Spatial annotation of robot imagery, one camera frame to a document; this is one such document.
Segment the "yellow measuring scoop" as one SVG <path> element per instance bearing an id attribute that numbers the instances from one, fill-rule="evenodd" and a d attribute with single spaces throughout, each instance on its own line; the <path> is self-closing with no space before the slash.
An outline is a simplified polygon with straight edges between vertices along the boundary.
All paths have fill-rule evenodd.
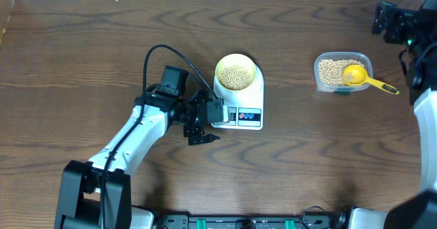
<path id="1" fill-rule="evenodd" d="M 389 94 L 398 95 L 399 90 L 387 83 L 381 82 L 377 79 L 371 78 L 363 66 L 353 64 L 346 67 L 343 71 L 343 80 L 348 86 L 359 86 L 363 84 L 370 84 Z"/>

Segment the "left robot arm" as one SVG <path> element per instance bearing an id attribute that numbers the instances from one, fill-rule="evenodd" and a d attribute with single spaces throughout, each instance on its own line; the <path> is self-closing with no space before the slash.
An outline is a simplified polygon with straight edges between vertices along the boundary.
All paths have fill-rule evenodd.
<path id="1" fill-rule="evenodd" d="M 190 145 L 213 142 L 206 124 L 226 122 L 229 109 L 208 90 L 183 98 L 183 88 L 153 84 L 136 98 L 128 121 L 87 162 L 64 168 L 55 228 L 155 228 L 155 215 L 131 202 L 131 178 L 152 145 L 173 124 Z"/>

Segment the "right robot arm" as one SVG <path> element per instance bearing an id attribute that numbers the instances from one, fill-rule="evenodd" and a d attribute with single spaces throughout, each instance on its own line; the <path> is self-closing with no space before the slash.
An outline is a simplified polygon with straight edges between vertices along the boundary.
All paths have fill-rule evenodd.
<path id="1" fill-rule="evenodd" d="M 422 0 L 418 10 L 398 8 L 388 1 L 376 6 L 372 34 L 390 44 L 404 45 L 410 62 L 401 63 L 410 104 L 419 125 L 421 181 L 419 193 L 389 212 L 353 208 L 348 228 L 436 227 L 436 0 Z"/>

